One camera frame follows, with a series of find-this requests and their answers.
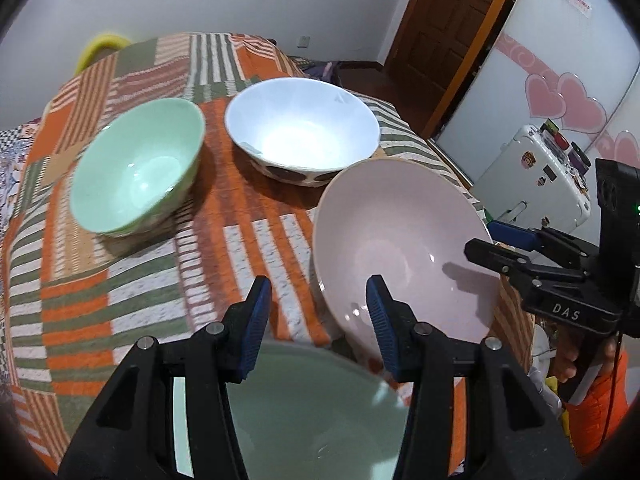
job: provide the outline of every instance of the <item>hand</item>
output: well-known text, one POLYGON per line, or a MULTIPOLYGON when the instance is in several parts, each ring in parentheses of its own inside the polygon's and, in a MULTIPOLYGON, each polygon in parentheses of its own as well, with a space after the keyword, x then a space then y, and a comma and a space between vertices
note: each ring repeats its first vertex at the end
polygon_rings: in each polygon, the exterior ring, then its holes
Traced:
MULTIPOLYGON (((558 332, 558 348, 556 349, 556 358, 554 359, 551 375, 555 375, 559 382, 564 383, 575 376, 574 361, 580 353, 582 337, 581 334, 564 326, 559 326, 558 332)), ((615 359, 616 338, 612 336, 604 342, 604 362, 598 377, 611 373, 615 359)))

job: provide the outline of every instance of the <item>black cable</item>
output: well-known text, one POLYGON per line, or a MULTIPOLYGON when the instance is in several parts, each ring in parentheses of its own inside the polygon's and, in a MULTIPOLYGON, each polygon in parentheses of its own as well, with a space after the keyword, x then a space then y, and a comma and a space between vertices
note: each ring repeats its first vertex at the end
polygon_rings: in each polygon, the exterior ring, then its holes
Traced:
POLYGON ((618 359, 620 358, 620 348, 622 347, 622 332, 618 332, 618 342, 616 344, 616 357, 613 361, 613 371, 611 373, 611 393, 609 395, 609 409, 607 410, 607 420, 604 423, 604 433, 600 440, 600 446, 607 439, 607 431, 609 431, 609 423, 611 421, 611 412, 613 411, 613 401, 616 397, 616 378, 618 375, 618 359))

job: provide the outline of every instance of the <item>person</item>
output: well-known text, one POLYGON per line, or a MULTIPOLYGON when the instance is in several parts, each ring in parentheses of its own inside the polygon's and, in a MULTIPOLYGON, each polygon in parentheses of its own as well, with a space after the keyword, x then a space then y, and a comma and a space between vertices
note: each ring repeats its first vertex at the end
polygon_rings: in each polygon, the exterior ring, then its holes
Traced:
MULTIPOLYGON (((580 336, 566 327, 558 327, 559 336, 556 357, 550 375, 561 383, 575 376, 575 360, 578 358, 580 336)), ((603 434, 609 412, 609 401, 613 391, 613 368, 616 357, 616 338, 611 337, 604 342, 604 362, 593 382, 587 396, 578 406, 566 404, 569 413, 569 428, 578 459, 583 464, 589 463, 597 454, 603 442, 603 434)), ((618 358, 616 387, 611 409, 607 438, 609 438, 624 418, 628 403, 626 402, 625 378, 628 356, 622 349, 618 358)))

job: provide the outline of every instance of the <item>bowl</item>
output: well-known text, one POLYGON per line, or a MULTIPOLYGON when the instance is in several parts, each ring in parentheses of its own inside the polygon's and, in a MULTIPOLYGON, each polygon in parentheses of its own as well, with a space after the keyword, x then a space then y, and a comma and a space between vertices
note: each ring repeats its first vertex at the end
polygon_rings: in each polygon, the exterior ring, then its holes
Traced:
MULTIPOLYGON (((262 343, 255 369, 227 385, 251 480, 389 480, 407 408, 380 377, 324 349, 262 343)), ((174 381, 178 472, 193 476, 184 378, 174 381)))
POLYGON ((378 120, 360 99, 299 77, 249 86, 227 107, 225 125, 256 170, 299 186, 324 186, 380 144, 378 120))
POLYGON ((475 208, 428 168, 365 160, 329 184, 316 211, 313 261, 338 324, 370 356, 380 350, 365 300, 381 274, 395 300, 456 339, 480 342, 493 320, 498 275, 470 264, 472 238, 491 241, 475 208))
POLYGON ((105 126, 80 159, 71 213, 81 228, 121 237, 151 229, 185 199, 205 120, 184 99, 150 101, 105 126))

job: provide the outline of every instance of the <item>orange sleeve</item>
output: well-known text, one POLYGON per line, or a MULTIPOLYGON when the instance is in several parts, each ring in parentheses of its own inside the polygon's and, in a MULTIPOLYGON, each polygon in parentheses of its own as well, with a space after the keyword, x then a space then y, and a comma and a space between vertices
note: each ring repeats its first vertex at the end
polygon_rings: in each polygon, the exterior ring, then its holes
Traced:
MULTIPOLYGON (((607 437, 613 434, 628 409, 625 395, 627 362, 628 355, 626 351, 622 351, 618 362, 616 392, 607 437)), ((607 411, 609 410, 611 386, 611 374, 599 377, 591 385, 587 396, 580 405, 565 405, 569 412, 569 428, 575 452, 582 463, 587 463, 600 447, 602 433, 607 420, 607 411)))

